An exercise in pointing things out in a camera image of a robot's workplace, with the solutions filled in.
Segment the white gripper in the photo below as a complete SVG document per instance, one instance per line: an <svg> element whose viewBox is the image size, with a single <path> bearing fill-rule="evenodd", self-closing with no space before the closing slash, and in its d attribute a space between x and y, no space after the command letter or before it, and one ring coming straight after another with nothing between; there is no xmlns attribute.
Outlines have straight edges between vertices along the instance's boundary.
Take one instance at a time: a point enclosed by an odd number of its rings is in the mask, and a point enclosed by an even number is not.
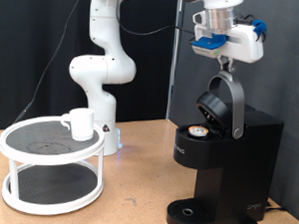
<svg viewBox="0 0 299 224"><path fill-rule="evenodd" d="M195 13L192 20L195 24L193 51L219 59L222 71L233 73L233 60L253 63L263 57L264 21L220 11Z"/></svg>

